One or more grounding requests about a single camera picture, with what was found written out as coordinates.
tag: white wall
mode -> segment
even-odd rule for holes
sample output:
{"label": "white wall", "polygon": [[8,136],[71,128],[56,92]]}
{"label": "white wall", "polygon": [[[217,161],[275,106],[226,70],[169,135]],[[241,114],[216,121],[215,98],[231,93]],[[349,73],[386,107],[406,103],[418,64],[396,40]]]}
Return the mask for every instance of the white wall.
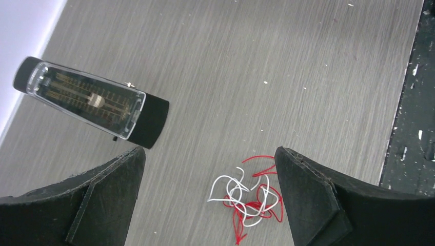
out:
{"label": "white wall", "polygon": [[23,98],[13,86],[26,56],[41,57],[66,0],[0,0],[0,146]]}

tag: white debris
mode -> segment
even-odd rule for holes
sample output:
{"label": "white debris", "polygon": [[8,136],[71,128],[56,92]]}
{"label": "white debris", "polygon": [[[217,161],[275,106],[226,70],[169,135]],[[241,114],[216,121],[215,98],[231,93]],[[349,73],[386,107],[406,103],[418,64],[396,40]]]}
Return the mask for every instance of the white debris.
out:
{"label": "white debris", "polygon": [[418,70],[418,69],[419,69],[419,65],[417,64],[417,65],[416,65],[416,68],[414,68],[413,71],[412,71],[412,75],[413,75],[413,76],[416,76],[416,75],[417,75],[417,70]]}
{"label": "white debris", "polygon": [[408,148],[407,148],[407,147],[405,147],[405,150],[403,151],[402,158],[400,159],[401,161],[404,161],[404,160],[405,160],[406,152],[408,152]]}

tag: clear plastic cover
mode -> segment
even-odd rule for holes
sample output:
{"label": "clear plastic cover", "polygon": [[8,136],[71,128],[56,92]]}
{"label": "clear plastic cover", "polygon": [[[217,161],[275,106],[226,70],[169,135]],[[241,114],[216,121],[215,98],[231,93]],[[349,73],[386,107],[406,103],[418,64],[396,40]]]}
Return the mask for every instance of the clear plastic cover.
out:
{"label": "clear plastic cover", "polygon": [[146,94],[73,69],[40,63],[27,93],[103,131],[128,139]]}

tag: red wire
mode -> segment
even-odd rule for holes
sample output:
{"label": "red wire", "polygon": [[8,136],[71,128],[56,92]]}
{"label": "red wire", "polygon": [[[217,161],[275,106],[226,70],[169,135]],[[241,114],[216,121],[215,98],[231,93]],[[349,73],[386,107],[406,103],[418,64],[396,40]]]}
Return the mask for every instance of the red wire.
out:
{"label": "red wire", "polygon": [[264,158],[270,158],[270,159],[275,159],[275,157],[273,157],[273,156],[271,156],[271,155],[255,155],[255,156],[251,156],[251,157],[249,157],[248,159],[242,161],[242,163],[245,163],[245,162],[247,162],[247,161],[249,161],[249,160],[252,160],[252,159],[255,159],[255,158],[261,158],[261,157],[264,157]]}
{"label": "red wire", "polygon": [[[273,156],[270,156],[270,155],[256,155],[256,156],[252,156],[252,157],[247,158],[246,160],[242,161],[242,163],[245,163],[245,162],[250,161],[250,160],[255,159],[255,158],[269,158],[269,159],[275,159]],[[266,175],[266,174],[276,174],[276,172],[269,172],[269,171],[270,171],[271,169],[273,169],[273,168],[275,168],[275,165],[273,165],[273,166],[271,166],[271,167],[269,167],[269,168],[267,168],[267,169],[265,169],[265,170],[263,170],[263,171],[261,171],[261,172],[258,172],[258,173],[253,174],[252,177],[260,177],[260,176],[262,176],[262,175]],[[261,187],[264,187],[264,186],[266,186],[266,184],[262,183],[262,184],[259,185],[259,187],[257,188],[257,193],[256,193],[257,201],[250,201],[250,202],[246,203],[245,206],[247,206],[247,207],[251,207],[251,208],[254,208],[254,209],[257,209],[257,210],[260,209],[262,203],[260,202],[259,192],[260,192]],[[281,223],[281,222],[283,222],[283,216],[284,216],[283,197],[282,197],[282,195],[278,192],[278,190],[276,190],[274,187],[269,186],[269,188],[272,189],[273,191],[275,191],[276,194],[278,195],[278,203],[279,203],[280,206],[281,206],[281,216],[280,216],[280,218],[278,218],[278,216],[276,215],[275,211],[273,211],[273,210],[271,209],[271,210],[266,211],[266,213],[268,213],[268,215],[265,215],[264,213],[262,213],[262,214],[260,214],[260,217],[261,217],[261,218],[264,218],[264,219],[269,219],[269,218],[272,218],[272,216],[273,216],[273,217],[276,218],[276,220],[277,220],[279,223]],[[229,196],[228,196],[228,195],[224,196],[224,199],[229,199]],[[233,214],[232,214],[232,224],[233,224],[234,233],[235,233],[235,244],[236,244],[236,245],[240,245],[240,242],[241,242],[241,241],[242,241],[242,240],[243,240],[243,239],[248,235],[247,233],[243,234],[243,230],[244,230],[244,228],[245,228],[245,227],[243,226],[243,215],[242,215],[242,213],[241,213],[241,212],[236,208],[236,206],[237,206],[239,209],[242,209],[243,206],[242,206],[241,204],[234,204],[234,202],[231,202],[232,206],[231,206],[231,205],[228,205],[228,204],[225,204],[224,201],[223,201],[222,203],[223,203],[224,206],[226,206],[227,208],[234,208],[234,212],[233,212]]]}

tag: metronome scale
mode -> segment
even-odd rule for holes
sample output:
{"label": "metronome scale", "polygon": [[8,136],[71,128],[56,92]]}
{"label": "metronome scale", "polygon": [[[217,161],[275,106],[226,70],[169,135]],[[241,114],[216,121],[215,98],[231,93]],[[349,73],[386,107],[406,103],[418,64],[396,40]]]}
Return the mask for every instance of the metronome scale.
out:
{"label": "metronome scale", "polygon": [[131,86],[27,57],[14,87],[121,139],[150,149],[159,137],[169,102]]}

